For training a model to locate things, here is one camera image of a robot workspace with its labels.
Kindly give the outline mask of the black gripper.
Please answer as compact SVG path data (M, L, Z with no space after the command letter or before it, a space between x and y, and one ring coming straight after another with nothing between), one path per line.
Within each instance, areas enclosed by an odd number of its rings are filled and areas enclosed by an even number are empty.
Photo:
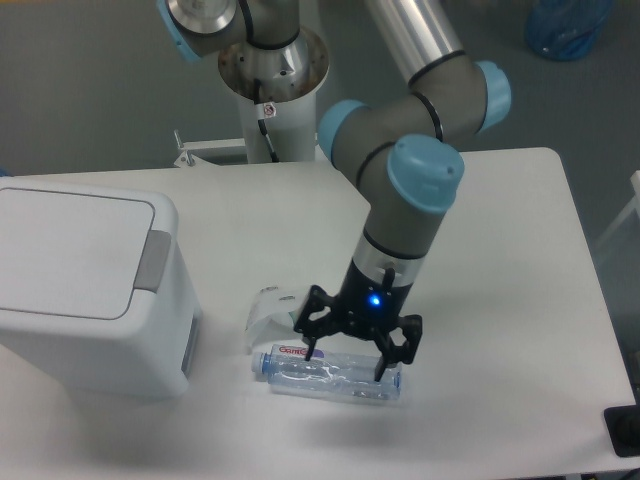
M423 318L418 314L400 316L412 284L401 285L400 274L388 266L375 280L352 261L337 296L312 285L298 309L293 329L302 335L309 361L319 339L337 333L374 341L381 356L374 370L379 382L385 370L398 363L413 363L423 334ZM396 345L391 333L399 329L404 337Z

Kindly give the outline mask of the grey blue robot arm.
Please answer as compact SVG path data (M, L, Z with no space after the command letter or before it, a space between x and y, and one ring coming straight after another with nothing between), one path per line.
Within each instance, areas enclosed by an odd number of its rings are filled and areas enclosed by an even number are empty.
M296 1L161 1L181 55L216 55L221 77L247 108L243 135L254 163L309 159L321 150L369 203L340 291L312 286L294 328L308 347L337 333L371 341L375 373L409 364L423 331L402 307L449 208L464 163L457 140L502 121L505 73L467 56L436 1L366 5L407 84L406 96L372 108L354 100L320 121L289 103L311 98L328 72L321 40L300 23Z

